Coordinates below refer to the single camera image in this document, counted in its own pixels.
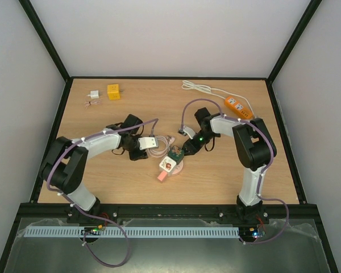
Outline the orange power strip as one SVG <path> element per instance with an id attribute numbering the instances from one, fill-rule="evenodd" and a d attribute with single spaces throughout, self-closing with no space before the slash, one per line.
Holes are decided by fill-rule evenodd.
<path id="1" fill-rule="evenodd" d="M 253 119 L 254 114 L 251 109 L 244 106 L 240 101 L 236 100 L 233 96 L 229 96 L 224 99 L 224 105 L 230 109 L 241 119 Z"/>

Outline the pink small block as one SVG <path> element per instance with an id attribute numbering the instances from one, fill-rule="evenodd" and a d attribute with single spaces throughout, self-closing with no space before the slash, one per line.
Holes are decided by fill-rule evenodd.
<path id="1" fill-rule="evenodd" d="M 167 177 L 168 177 L 168 172 L 167 171 L 161 171 L 160 174 L 158 175 L 157 179 L 160 182 L 163 182 Z"/>

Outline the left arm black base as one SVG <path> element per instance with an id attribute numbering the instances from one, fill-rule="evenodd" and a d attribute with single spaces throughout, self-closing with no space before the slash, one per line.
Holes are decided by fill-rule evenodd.
<path id="1" fill-rule="evenodd" d="M 83 230 L 80 231 L 80 240 L 83 239 L 83 235 L 88 232 L 86 236 L 87 243 L 93 243 L 104 233 L 105 229 L 112 224 L 105 220 L 99 220 L 97 218 L 88 217 L 80 213 L 75 207 L 68 207 L 65 209 L 67 213 L 66 222 L 68 224 L 78 224 Z M 115 220 L 116 218 L 111 215 L 102 205 L 94 205 L 90 211 L 85 211 L 87 214 L 97 216 L 105 219 Z"/>

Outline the green printed cube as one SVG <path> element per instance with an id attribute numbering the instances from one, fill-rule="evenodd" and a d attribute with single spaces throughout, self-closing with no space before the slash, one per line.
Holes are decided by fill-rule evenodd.
<path id="1" fill-rule="evenodd" d="M 184 158 L 184 150 L 179 148 L 179 146 L 174 145 L 170 148 L 167 155 L 176 163 L 179 163 Z"/>

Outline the yellow cube socket adapter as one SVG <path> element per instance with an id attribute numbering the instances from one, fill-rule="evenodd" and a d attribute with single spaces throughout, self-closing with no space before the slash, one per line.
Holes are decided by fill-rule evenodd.
<path id="1" fill-rule="evenodd" d="M 119 84 L 108 84 L 107 85 L 107 96 L 109 100 L 119 100 L 123 89 L 120 88 Z"/>

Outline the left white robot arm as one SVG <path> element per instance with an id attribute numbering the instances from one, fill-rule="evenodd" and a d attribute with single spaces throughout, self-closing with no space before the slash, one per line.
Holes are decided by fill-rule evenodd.
<path id="1" fill-rule="evenodd" d="M 85 186 L 83 176 L 86 162 L 106 151 L 121 148 L 131 160 L 146 159 L 147 152 L 140 149 L 138 130 L 145 123 L 129 114 L 124 122 L 106 126 L 102 131 L 80 139 L 58 137 L 43 163 L 39 177 L 47 182 L 47 189 L 66 196 L 72 204 L 85 212 L 94 211 L 99 199 Z"/>

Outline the white printed cube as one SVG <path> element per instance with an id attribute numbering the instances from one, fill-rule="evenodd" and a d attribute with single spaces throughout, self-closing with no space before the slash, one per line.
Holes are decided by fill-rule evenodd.
<path id="1" fill-rule="evenodd" d="M 165 171 L 167 174 L 172 174 L 176 169 L 177 163 L 169 156 L 163 157 L 159 164 L 160 171 Z"/>

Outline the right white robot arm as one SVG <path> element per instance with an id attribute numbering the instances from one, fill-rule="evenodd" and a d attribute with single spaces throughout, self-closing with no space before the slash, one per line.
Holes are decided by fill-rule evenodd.
<path id="1" fill-rule="evenodd" d="M 232 137 L 238 159 L 244 167 L 243 185 L 236 198 L 236 215 L 244 223 L 256 215 L 262 215 L 263 199 L 261 189 L 267 169 L 277 154 L 276 146 L 261 118 L 243 120 L 224 114 L 210 114 L 207 108 L 198 109 L 195 118 L 199 132 L 184 125 L 181 120 L 179 134 L 188 137 L 182 149 L 185 155 L 195 155 L 214 138 L 221 135 Z"/>

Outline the white usb charger plug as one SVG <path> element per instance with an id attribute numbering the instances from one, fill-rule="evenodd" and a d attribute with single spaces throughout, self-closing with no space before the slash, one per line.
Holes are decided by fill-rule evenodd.
<path id="1" fill-rule="evenodd" d="M 99 98 L 99 90 L 91 90 L 90 93 L 87 95 L 92 100 Z"/>

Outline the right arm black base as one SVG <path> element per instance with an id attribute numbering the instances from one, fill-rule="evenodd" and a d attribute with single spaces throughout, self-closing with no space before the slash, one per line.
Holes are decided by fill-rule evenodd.
<path id="1" fill-rule="evenodd" d="M 243 216 L 235 227 L 238 228 L 239 240 L 244 245 L 261 242 L 266 239 L 267 225 L 269 224 L 268 212 L 262 207 L 247 216 Z"/>

